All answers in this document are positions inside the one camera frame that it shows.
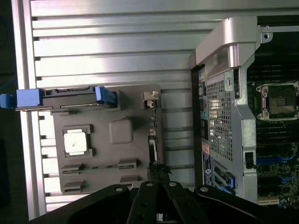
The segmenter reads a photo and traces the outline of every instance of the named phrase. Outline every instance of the circuit board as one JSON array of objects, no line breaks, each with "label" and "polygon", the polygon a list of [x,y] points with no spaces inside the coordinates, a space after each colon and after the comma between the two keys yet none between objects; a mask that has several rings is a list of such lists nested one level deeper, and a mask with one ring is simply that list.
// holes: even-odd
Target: circuit board
[{"label": "circuit board", "polygon": [[297,64],[257,59],[247,71],[261,205],[299,209]]}]

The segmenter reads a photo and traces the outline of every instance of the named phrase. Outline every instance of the metal ventilation grille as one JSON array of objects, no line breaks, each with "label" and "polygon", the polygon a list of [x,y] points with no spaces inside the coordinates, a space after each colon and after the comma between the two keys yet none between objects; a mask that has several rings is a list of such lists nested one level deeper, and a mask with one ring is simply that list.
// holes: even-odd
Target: metal ventilation grille
[{"label": "metal ventilation grille", "polygon": [[225,92],[224,81],[206,87],[209,110],[210,149],[233,161],[231,131],[231,92]]}]

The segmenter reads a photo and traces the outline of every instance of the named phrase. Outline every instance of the dark background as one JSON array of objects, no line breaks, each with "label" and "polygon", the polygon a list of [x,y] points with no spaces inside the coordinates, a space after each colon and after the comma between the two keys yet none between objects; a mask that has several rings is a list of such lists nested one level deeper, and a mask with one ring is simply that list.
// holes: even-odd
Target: dark background
[{"label": "dark background", "polygon": [[[10,0],[0,0],[0,94],[17,89]],[[20,115],[0,108],[0,223],[28,221]]]}]

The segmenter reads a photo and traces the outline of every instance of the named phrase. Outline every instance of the motherboard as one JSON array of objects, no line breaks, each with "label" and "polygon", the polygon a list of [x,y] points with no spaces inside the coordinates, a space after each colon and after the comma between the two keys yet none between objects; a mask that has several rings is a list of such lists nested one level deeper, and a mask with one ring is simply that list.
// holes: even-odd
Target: motherboard
[{"label": "motherboard", "polygon": [[256,117],[258,203],[299,209],[298,61],[256,58],[247,82]]}]

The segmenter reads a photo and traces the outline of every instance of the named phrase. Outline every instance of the cpu socket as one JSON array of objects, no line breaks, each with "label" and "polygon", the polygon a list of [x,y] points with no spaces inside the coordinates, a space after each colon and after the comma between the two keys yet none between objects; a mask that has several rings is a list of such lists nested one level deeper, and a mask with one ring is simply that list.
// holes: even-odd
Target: cpu socket
[{"label": "cpu socket", "polygon": [[261,93],[262,111],[257,118],[265,121],[295,120],[299,116],[299,83],[264,84]]}]

